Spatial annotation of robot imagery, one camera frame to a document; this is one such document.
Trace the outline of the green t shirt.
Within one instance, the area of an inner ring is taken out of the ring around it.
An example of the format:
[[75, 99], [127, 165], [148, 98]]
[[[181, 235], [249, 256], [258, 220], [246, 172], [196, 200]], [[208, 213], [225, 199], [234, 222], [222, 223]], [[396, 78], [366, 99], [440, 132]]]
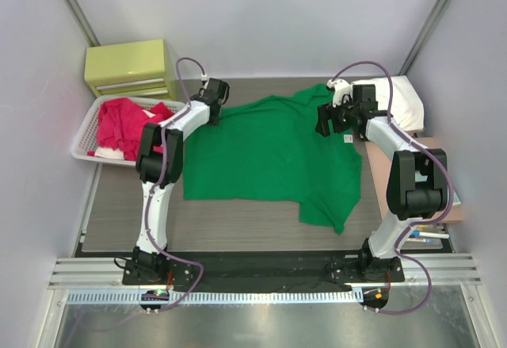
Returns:
[[315, 131], [323, 84], [225, 109], [185, 141], [186, 200], [292, 201], [299, 221], [341, 234], [361, 198], [362, 157], [345, 133]]

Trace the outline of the white plastic laundry basket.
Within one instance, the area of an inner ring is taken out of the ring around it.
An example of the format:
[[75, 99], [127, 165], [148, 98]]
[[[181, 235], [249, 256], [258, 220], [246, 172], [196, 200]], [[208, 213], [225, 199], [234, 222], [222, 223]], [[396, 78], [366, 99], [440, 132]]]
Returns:
[[101, 106], [108, 102], [116, 99], [128, 99], [133, 103], [136, 103], [143, 110], [151, 113], [151, 110], [158, 104], [162, 103], [167, 109], [170, 109], [174, 113], [182, 110], [185, 105], [179, 101], [168, 101], [158, 100], [152, 98], [141, 98], [141, 97], [120, 97], [115, 95], [105, 95], [97, 98], [90, 109], [88, 110], [85, 118], [79, 127], [79, 130], [74, 138], [74, 142], [71, 148], [71, 154], [76, 159], [91, 161], [94, 163], [112, 164], [118, 166], [130, 166], [135, 165], [134, 161], [125, 159], [113, 159], [100, 156], [92, 156], [91, 152], [95, 152], [99, 147], [97, 142], [97, 130], [98, 130], [98, 118]]

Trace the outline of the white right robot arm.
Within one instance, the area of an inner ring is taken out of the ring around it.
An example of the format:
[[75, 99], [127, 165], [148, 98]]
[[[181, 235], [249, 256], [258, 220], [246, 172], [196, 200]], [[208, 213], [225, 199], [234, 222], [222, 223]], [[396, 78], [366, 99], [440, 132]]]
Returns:
[[402, 280], [400, 248], [418, 225], [452, 203], [448, 189], [447, 156], [441, 149], [420, 145], [395, 122], [390, 110], [381, 110], [375, 86], [331, 79], [326, 87], [332, 101], [318, 107], [315, 130], [354, 131], [374, 143], [391, 161], [386, 199], [388, 212], [367, 238], [358, 257], [345, 268], [364, 281]]

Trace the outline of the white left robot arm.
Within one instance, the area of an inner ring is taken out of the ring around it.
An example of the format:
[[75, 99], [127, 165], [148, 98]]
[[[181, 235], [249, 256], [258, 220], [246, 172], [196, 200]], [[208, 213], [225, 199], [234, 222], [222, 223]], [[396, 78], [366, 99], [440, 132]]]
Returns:
[[199, 127], [219, 123], [229, 94], [228, 83], [210, 78], [182, 110], [144, 126], [135, 163], [143, 188], [142, 227], [124, 268], [124, 284], [156, 285], [169, 275], [166, 222], [171, 193], [183, 171], [184, 142]]

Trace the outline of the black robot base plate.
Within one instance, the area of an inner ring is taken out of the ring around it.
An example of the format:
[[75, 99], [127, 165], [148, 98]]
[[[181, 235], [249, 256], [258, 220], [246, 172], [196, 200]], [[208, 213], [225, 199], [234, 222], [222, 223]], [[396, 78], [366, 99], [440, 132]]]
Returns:
[[201, 270], [201, 283], [243, 281], [255, 278], [278, 283], [283, 278], [318, 277], [333, 283], [405, 281], [399, 258], [372, 258], [362, 250], [230, 251], [143, 253], [139, 248], [121, 267], [124, 285], [158, 285], [169, 279], [188, 285]]

